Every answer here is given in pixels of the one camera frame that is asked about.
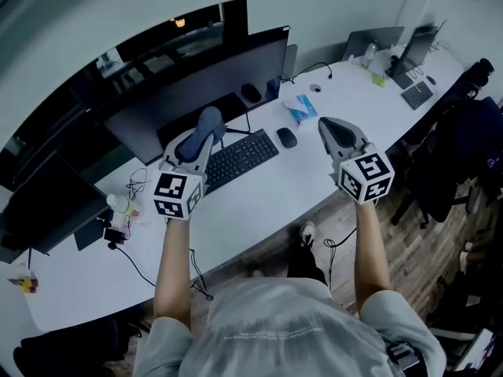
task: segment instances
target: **shoe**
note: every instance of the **shoe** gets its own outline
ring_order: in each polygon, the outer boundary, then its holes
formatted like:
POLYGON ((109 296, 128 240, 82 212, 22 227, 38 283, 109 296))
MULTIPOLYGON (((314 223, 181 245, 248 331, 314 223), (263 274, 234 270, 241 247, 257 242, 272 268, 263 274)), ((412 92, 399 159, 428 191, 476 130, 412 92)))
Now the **shoe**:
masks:
POLYGON ((314 227, 314 223, 313 222, 306 222, 303 225, 303 227, 300 229, 300 240, 301 240, 300 245, 302 247, 311 248, 313 246, 315 233, 316 233, 316 228, 314 227))
POLYGON ((467 251, 462 251, 459 254, 459 270, 464 274, 466 274, 466 269, 468 268, 468 261, 466 260, 467 255, 467 251))
POLYGON ((264 272, 261 269, 254 269, 250 275, 251 278, 263 278, 264 272))

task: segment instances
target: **keyboard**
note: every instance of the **keyboard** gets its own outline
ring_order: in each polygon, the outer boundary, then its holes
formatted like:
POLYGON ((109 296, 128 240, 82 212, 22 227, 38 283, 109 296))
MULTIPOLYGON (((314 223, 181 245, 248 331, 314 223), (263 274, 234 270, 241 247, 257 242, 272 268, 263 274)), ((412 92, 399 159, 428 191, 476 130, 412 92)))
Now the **keyboard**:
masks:
POLYGON ((433 96, 433 92, 428 88, 424 81, 419 82, 418 84, 411 86, 408 90, 402 93, 403 99, 409 104, 409 106, 416 110, 419 108, 424 102, 430 99, 433 96))
POLYGON ((220 189, 235 178, 279 154, 264 130, 259 130, 216 152, 206 166, 206 194, 220 189))

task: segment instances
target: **black monitor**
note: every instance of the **black monitor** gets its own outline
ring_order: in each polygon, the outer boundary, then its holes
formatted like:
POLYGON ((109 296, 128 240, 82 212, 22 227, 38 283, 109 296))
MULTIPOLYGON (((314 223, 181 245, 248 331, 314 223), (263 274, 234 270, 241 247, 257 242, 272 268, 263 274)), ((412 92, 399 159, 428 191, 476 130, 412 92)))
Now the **black monitor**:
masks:
POLYGON ((423 63, 424 58, 431 48, 431 44, 435 40, 438 30, 437 27, 432 27, 430 25, 416 28, 403 54, 386 70, 386 73, 403 90, 413 84, 413 81, 406 73, 423 63))
POLYGON ((209 105, 229 122, 278 98, 289 28, 226 42, 134 86, 101 113, 105 125, 145 165, 163 155, 169 141, 195 127, 209 105), (252 84, 260 100, 241 87, 252 84))
POLYGON ((0 261, 14 259, 5 256, 8 250, 20 254, 31 247, 46 254, 107 208, 105 195, 54 153, 14 192, 2 213, 0 261))
POLYGON ((378 51, 390 49, 398 43, 404 29, 404 27, 388 27, 351 32, 341 60, 347 61, 351 56, 363 56, 370 43, 375 43, 378 51))

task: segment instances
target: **plastic bottle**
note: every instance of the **plastic bottle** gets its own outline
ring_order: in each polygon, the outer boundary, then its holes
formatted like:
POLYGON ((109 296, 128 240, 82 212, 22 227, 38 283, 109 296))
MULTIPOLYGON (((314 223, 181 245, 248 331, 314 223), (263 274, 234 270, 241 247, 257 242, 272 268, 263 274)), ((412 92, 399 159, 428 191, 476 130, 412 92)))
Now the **plastic bottle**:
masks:
POLYGON ((369 68, 370 63, 374 60, 374 56, 377 52, 377 45, 372 42, 367 46, 367 50, 365 51, 365 55, 361 58, 360 64, 363 68, 369 68))
POLYGON ((116 196, 115 194, 107 195, 107 204, 112 208, 115 212, 119 214, 124 214, 127 217, 138 219, 143 212, 141 210, 141 206, 134 201, 131 201, 127 197, 124 196, 116 196))

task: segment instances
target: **desk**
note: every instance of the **desk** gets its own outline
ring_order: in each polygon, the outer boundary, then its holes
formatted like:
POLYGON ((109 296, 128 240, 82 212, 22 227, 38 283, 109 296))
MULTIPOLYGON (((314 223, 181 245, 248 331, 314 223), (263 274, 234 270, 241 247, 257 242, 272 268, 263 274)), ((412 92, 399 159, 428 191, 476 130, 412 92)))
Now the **desk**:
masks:
MULTIPOLYGON (((191 221, 190 247, 196 251, 197 265, 203 273, 285 227, 336 190, 329 177, 331 159, 321 143, 318 122, 295 130, 281 105, 285 98, 307 94, 320 116, 337 117, 358 125, 367 138, 384 151, 431 108, 464 70, 445 50, 428 54, 422 67, 424 76, 435 78, 437 85, 429 85, 434 96, 413 111, 391 80, 381 88, 372 84, 368 71, 348 62, 330 67, 332 79, 328 79, 329 71, 325 67, 300 75, 295 85, 287 82, 281 86, 280 99, 249 113, 252 130, 263 128, 280 154, 201 201, 191 221), (312 83, 321 86, 322 91, 311 92, 312 83), (294 148, 283 148, 277 138, 276 130, 284 126, 297 137, 294 148)), ((229 126, 245 130, 246 119, 241 116, 229 126)), ((237 134, 227 134, 224 143, 229 145, 240 138, 237 134)), ((149 167, 148 180, 157 166, 155 163, 149 167)), ((139 167, 142 167, 140 161, 132 159, 96 186, 107 194, 125 193, 129 176, 139 167)), ((140 194, 137 200, 148 205, 143 218, 131 226, 131 238, 125 242, 124 250, 142 273, 155 281, 165 223, 146 193, 140 194)), ((26 262, 27 257, 25 253, 20 260, 26 262)), ((110 251, 103 240, 79 252, 71 236, 56 246, 50 257, 34 251, 31 267, 40 287, 36 295, 26 298, 42 331, 94 320, 149 300, 154 294, 153 287, 136 273, 127 258, 110 251)), ((194 269, 191 277, 196 277, 194 269)))

